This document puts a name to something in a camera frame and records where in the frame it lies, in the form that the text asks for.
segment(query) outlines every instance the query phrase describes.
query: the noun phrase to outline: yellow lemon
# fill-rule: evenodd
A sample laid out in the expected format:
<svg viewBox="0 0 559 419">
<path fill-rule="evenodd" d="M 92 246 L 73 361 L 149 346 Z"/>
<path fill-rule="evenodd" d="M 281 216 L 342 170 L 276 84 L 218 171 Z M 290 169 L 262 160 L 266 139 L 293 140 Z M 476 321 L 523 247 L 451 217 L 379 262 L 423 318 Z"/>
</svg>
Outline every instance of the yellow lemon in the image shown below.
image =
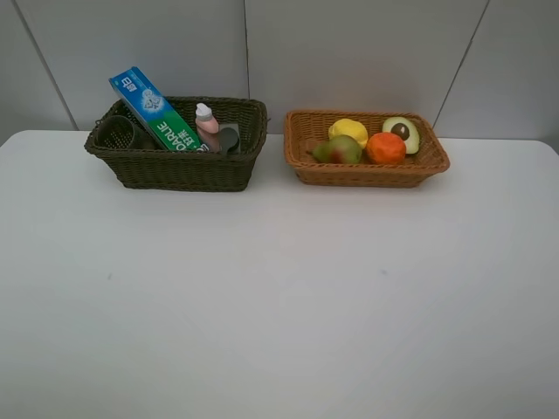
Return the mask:
<svg viewBox="0 0 559 419">
<path fill-rule="evenodd" d="M 361 148 L 365 148 L 369 140 L 367 128 L 356 120 L 338 120 L 328 130 L 328 138 L 330 140 L 339 135 L 347 135 L 353 138 Z"/>
</svg>

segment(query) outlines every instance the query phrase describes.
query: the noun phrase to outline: avocado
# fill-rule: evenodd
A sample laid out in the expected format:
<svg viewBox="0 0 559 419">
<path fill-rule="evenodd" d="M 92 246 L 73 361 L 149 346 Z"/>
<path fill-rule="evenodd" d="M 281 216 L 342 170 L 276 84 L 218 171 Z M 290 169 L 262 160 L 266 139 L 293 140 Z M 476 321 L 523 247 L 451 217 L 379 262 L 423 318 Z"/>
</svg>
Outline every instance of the avocado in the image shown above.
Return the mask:
<svg viewBox="0 0 559 419">
<path fill-rule="evenodd" d="M 410 120 L 402 116 L 388 118 L 384 122 L 383 132 L 396 134 L 404 140 L 407 155 L 414 155 L 419 151 L 419 132 Z"/>
</svg>

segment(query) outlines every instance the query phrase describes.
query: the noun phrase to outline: blue and green toothpaste box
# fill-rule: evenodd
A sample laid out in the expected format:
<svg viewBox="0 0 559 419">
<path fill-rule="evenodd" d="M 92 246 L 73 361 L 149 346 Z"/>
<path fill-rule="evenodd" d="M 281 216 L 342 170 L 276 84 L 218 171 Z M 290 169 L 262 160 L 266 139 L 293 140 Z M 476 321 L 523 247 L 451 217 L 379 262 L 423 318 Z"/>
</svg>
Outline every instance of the blue and green toothpaste box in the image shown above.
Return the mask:
<svg viewBox="0 0 559 419">
<path fill-rule="evenodd" d="M 198 135 L 138 67 L 132 67 L 109 81 L 138 121 L 165 148 L 172 151 L 206 151 Z"/>
</svg>

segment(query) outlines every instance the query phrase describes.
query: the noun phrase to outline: wicker basket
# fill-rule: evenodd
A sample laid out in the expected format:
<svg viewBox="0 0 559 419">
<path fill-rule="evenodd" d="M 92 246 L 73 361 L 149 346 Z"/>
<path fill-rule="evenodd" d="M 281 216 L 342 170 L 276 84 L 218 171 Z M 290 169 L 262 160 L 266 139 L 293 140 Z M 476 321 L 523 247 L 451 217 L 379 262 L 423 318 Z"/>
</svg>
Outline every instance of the wicker basket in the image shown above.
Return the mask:
<svg viewBox="0 0 559 419">
<path fill-rule="evenodd" d="M 211 107 L 220 123 L 237 123 L 240 153 L 223 156 L 216 153 L 127 149 L 128 143 L 119 133 L 114 133 L 110 138 L 98 138 L 97 127 L 87 138 L 86 150 L 103 160 L 127 188 L 208 192 L 245 189 L 254 162 L 266 140 L 266 106 L 256 100 L 227 98 L 167 100 L 191 127 L 195 126 L 196 105 L 199 102 Z M 121 100 L 111 107 L 99 123 L 113 115 L 126 116 L 140 125 Z"/>
<path fill-rule="evenodd" d="M 373 135 L 381 132 L 384 121 L 393 116 L 411 120 L 421 136 L 419 152 L 408 155 L 401 165 L 371 164 L 365 153 L 360 164 L 323 164 L 310 154 L 319 142 L 328 139 L 328 129 L 337 120 L 358 120 Z M 413 188 L 450 167 L 431 126 L 414 113 L 293 111 L 286 117 L 285 155 L 299 179 L 313 185 Z"/>
</svg>

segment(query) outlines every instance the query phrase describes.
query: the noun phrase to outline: pink bottle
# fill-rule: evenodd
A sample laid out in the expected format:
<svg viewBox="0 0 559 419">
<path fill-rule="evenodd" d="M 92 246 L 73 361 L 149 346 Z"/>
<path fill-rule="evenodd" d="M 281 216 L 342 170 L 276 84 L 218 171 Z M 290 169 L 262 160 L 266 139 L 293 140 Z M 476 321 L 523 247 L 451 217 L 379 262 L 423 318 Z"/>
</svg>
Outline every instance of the pink bottle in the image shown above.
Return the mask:
<svg viewBox="0 0 559 419">
<path fill-rule="evenodd" d="M 219 124 L 213 117 L 211 109 L 209 109 L 204 103 L 198 103 L 197 105 L 196 126 L 198 128 L 198 136 L 200 137 L 200 140 L 208 146 L 210 151 L 219 153 L 219 150 L 221 149 L 217 138 Z"/>
</svg>

